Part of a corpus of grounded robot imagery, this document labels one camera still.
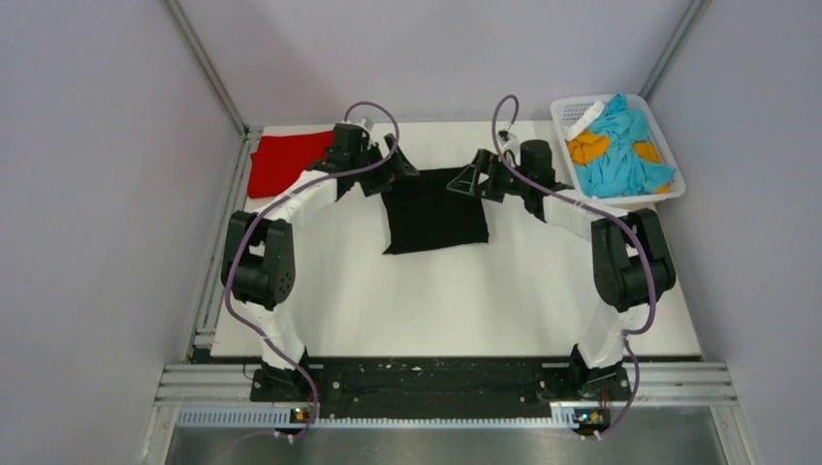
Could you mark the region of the black t shirt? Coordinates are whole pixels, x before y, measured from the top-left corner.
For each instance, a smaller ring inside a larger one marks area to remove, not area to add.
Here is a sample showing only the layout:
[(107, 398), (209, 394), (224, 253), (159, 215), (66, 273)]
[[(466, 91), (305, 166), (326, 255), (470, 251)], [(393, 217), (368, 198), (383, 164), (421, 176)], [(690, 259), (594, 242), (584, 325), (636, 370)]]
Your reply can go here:
[(482, 202), (447, 189), (461, 168), (422, 170), (382, 195), (389, 224), (386, 255), (487, 243), (490, 232)]

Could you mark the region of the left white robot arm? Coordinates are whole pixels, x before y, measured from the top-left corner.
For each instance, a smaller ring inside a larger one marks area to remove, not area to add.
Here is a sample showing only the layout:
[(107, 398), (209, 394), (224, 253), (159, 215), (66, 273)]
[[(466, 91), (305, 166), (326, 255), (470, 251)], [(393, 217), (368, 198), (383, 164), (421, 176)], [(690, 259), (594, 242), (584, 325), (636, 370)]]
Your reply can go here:
[(382, 194), (414, 167), (402, 154), (398, 127), (376, 141), (365, 123), (344, 120), (277, 143), (277, 153), (260, 149), (252, 156), (249, 196), (265, 204), (229, 218), (222, 299), (229, 315), (259, 338), (261, 383), (288, 400), (316, 401), (319, 387), (288, 305), (297, 281), (295, 234), (353, 187)]

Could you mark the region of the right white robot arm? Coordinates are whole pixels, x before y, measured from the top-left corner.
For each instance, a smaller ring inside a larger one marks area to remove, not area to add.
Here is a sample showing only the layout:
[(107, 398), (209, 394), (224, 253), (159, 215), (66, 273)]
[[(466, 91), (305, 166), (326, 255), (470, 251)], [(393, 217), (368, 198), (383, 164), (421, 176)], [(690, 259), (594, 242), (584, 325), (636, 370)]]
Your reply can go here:
[(648, 208), (626, 211), (595, 203), (557, 181), (550, 146), (540, 139), (526, 140), (517, 150), (502, 154), (478, 150), (447, 188), (492, 202), (518, 197), (538, 220), (590, 244), (598, 299), (565, 373), (547, 379), (545, 390), (548, 395), (574, 393), (593, 399), (628, 389), (622, 357), (629, 330), (622, 316), (657, 303), (676, 283), (657, 214)]

